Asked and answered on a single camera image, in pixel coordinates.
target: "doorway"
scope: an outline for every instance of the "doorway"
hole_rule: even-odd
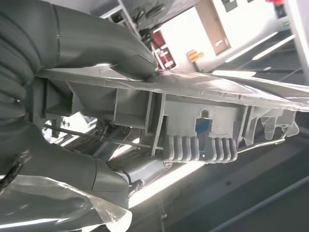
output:
[[[201,0],[195,8],[216,56],[231,48],[213,0]]]

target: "window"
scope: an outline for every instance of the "window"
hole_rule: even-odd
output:
[[[237,2],[236,0],[221,0],[226,12],[230,12],[236,7],[237,7]]]

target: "plastic wrap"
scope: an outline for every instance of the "plastic wrap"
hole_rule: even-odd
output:
[[[2,232],[65,232],[99,224],[125,232],[132,220],[126,209],[41,176],[18,175],[1,193],[0,204]]]
[[[48,79],[121,89],[144,90],[241,105],[309,112],[309,87],[265,80],[218,77],[198,72],[160,70],[144,82],[121,77],[108,67],[44,70]]]

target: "orange sign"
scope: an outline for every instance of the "orange sign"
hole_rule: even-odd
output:
[[[192,50],[192,51],[188,52],[187,56],[190,60],[190,62],[193,63],[193,62],[198,60],[200,57],[204,56],[204,54],[203,52],[197,53],[197,50]]]

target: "white wall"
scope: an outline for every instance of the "white wall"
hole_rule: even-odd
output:
[[[161,31],[179,70],[194,71],[187,58],[194,49],[216,56],[195,7],[164,23]]]
[[[196,49],[204,57],[197,63],[205,72],[225,62],[228,57],[277,31],[274,6],[265,0],[237,0],[237,7],[225,12],[221,0],[213,0],[231,49],[216,56],[195,8],[189,9],[161,27],[172,55],[179,70],[194,70],[186,53]]]

